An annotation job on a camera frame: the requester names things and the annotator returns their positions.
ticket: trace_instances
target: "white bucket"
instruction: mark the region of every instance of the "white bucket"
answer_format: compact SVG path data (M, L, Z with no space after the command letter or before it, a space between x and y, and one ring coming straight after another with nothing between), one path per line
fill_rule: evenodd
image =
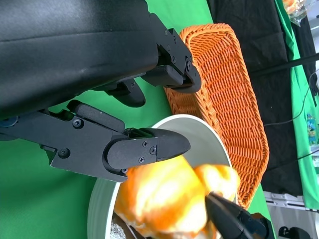
M153 128L168 129L184 135L191 149L184 154L188 163L231 165L226 148L217 133L203 120L190 115L167 117ZM120 183L97 179L88 211L88 239L109 239L114 203Z

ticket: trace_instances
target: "table surface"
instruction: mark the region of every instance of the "table surface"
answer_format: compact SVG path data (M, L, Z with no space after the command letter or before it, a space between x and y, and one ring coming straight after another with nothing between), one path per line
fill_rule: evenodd
M177 32L194 24L212 22L206 0L149 0L168 28ZM133 109L102 92L87 91L78 100L103 110L126 123L145 127L170 116L162 88L137 79L147 103ZM67 103L53 107L59 111ZM48 159L37 144L24 140L0 142L0 238L86 239L87 211L95 178L48 166ZM250 212L270 218L261 186Z

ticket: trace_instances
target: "wicker texture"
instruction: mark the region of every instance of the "wicker texture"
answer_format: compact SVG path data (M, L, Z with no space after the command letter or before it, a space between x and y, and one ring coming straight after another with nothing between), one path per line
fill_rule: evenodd
M269 148L239 42L226 24L188 27L180 36L193 54L202 86L195 94L166 89L170 107L173 114L197 116L217 131L241 178L239 204L248 208Z

